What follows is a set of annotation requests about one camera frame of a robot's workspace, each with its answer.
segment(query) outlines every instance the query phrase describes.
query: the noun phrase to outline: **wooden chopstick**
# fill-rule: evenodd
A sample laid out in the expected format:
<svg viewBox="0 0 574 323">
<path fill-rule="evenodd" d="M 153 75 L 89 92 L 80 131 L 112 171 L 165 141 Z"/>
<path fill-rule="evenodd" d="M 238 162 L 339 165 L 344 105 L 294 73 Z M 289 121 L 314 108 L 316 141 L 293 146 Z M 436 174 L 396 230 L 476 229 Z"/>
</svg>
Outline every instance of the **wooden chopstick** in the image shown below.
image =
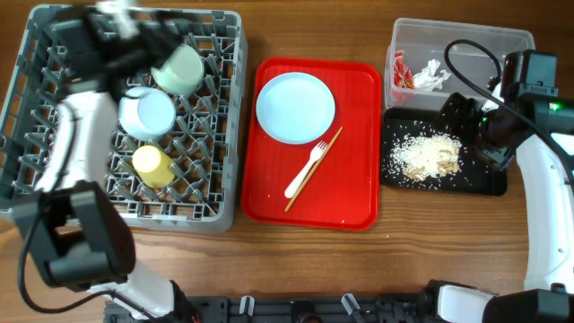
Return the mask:
<svg viewBox="0 0 574 323">
<path fill-rule="evenodd" d="M 293 198 L 291 199 L 291 201 L 289 202 L 289 204 L 287 205 L 287 207 L 285 207 L 285 212 L 289 211 L 289 209 L 291 208 L 291 206 L 293 205 L 293 203 L 295 202 L 295 200 L 297 199 L 297 196 L 299 196 L 299 193 L 301 192 L 301 190 L 303 190 L 303 188 L 305 187 L 305 185 L 307 184 L 307 182 L 309 181 L 309 179 L 311 178 L 311 176 L 313 176 L 313 173 L 315 172 L 315 170 L 317 169 L 317 167 L 319 167 L 319 164 L 323 161 L 323 159 L 325 158 L 326 154 L 329 153 L 329 150 L 331 149 L 331 147 L 333 146 L 333 144 L 335 143 L 335 140 L 337 140 L 337 137 L 339 136 L 339 134 L 341 134 L 341 130 L 343 130 L 343 127 L 341 127 L 339 129 L 339 131 L 337 131 L 337 133 L 335 134 L 335 136 L 333 137 L 333 139 L 331 139 L 331 142 L 329 143 L 329 145 L 326 147 L 325 152 L 323 153 L 323 156 L 321 156 L 321 159 L 319 159 L 315 165 L 313 165 L 313 168 L 311 169 L 311 171 L 309 172 L 309 174 L 307 175 L 307 177 L 303 180 L 303 182 L 301 183 L 301 186 L 299 186 L 299 189 L 297 189 L 297 192 L 295 192 L 295 195 L 293 196 Z"/>
</svg>

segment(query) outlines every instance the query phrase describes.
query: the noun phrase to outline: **wooden table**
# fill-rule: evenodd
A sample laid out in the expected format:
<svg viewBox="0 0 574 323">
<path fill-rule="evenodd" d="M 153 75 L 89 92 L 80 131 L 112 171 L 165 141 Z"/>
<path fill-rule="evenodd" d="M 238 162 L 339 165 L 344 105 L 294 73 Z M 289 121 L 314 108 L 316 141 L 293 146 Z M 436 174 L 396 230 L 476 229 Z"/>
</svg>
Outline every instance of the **wooden table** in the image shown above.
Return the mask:
<svg viewBox="0 0 574 323">
<path fill-rule="evenodd" d="M 30 9 L 40 0 L 4 0 L 0 19 L 0 89 L 4 92 Z M 238 12 L 248 37 L 248 87 L 242 152 L 257 66 L 274 56 L 351 60 L 384 71 L 399 17 L 469 22 L 531 31 L 536 46 L 556 53 L 561 95 L 574 97 L 572 2 L 448 1 L 141 1 L 146 6 Z M 314 230 L 254 223 L 236 205 L 224 234 L 134 230 L 138 257 L 187 295 L 319 296 L 344 292 L 414 292 L 431 278 L 518 292 L 526 273 L 526 201 L 518 167 L 504 196 L 414 193 L 381 187 L 379 217 L 365 232 Z M 29 310 L 16 285 L 22 240 L 0 222 L 0 321 L 101 322 L 103 301 L 61 315 Z M 81 295 L 49 290 L 29 262 L 34 300 L 59 306 Z"/>
</svg>

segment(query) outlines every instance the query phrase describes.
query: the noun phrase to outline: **dish rack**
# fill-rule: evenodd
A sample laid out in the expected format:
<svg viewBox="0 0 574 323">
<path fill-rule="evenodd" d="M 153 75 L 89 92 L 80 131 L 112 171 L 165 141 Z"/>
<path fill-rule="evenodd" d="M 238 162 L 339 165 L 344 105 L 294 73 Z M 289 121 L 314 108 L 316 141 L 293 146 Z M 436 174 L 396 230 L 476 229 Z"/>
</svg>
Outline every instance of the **dish rack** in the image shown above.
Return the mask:
<svg viewBox="0 0 574 323">
<path fill-rule="evenodd" d="M 58 30 L 41 28 L 64 5 L 39 5 L 30 13 L 0 120 L 0 208 L 29 194 L 48 164 L 57 131 L 57 101 L 68 68 Z M 239 113 L 245 90 L 248 44 L 237 13 L 162 9 L 188 13 L 167 22 L 204 61 L 202 87 L 188 96 L 169 94 L 175 126 L 160 140 L 137 141 L 120 125 L 109 143 L 104 188 L 130 226 L 152 230 L 220 232 L 233 222 L 239 166 Z M 100 35 L 116 37 L 115 23 L 97 19 Z M 150 71 L 126 80 L 126 89 L 157 87 Z M 153 144 L 169 155 L 177 175 L 165 188 L 146 187 L 131 165 L 134 151 Z"/>
</svg>

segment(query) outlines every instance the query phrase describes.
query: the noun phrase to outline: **white plastic fork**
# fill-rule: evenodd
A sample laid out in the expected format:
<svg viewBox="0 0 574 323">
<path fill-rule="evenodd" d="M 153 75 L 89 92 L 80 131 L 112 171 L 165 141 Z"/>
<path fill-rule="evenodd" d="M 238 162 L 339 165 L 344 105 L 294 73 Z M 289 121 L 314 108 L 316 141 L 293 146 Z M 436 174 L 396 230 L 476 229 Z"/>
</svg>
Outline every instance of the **white plastic fork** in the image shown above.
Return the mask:
<svg viewBox="0 0 574 323">
<path fill-rule="evenodd" d="M 323 153 L 325 153 L 326 146 L 327 146 L 326 142 L 321 141 L 315 146 L 315 148 L 313 148 L 313 150 L 311 151 L 311 155 L 309 156 L 309 161 L 307 161 L 305 167 L 303 167 L 303 169 L 299 172 L 299 174 L 297 174 L 295 179 L 293 179 L 291 184 L 289 184 L 287 189 L 285 189 L 285 197 L 292 198 L 295 195 L 295 192 L 297 192 L 297 189 L 299 188 L 299 186 L 301 186 L 301 183 L 307 176 L 307 173 L 311 169 L 311 166 L 313 166 L 313 164 L 316 161 L 320 160 L 321 156 L 323 156 Z"/>
</svg>

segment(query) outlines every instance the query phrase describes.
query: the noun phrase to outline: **clear plastic container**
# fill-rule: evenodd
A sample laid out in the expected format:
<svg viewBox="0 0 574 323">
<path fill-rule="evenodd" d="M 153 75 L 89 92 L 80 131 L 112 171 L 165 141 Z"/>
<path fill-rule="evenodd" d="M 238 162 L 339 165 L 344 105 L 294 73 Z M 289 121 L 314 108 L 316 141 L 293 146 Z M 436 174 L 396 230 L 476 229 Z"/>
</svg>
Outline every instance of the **clear plastic container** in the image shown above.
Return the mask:
<svg viewBox="0 0 574 323">
<path fill-rule="evenodd" d="M 485 46 L 499 59 L 501 65 L 509 53 L 535 49 L 535 40 L 528 31 L 467 23 L 399 18 L 395 22 L 393 39 L 387 52 L 385 68 L 387 108 L 440 110 L 448 96 L 454 92 L 485 101 L 454 75 L 442 83 L 441 90 L 435 89 L 432 92 L 401 89 L 393 82 L 394 54 L 401 50 L 404 51 L 404 62 L 409 66 L 413 75 L 419 73 L 432 59 L 440 61 L 437 74 L 443 69 L 450 72 L 444 61 L 444 49 L 448 43 L 456 39 L 469 39 Z M 460 73 L 480 86 L 485 86 L 491 76 L 496 76 L 496 67 L 492 61 L 477 48 L 456 45 L 450 50 L 450 60 Z"/>
</svg>

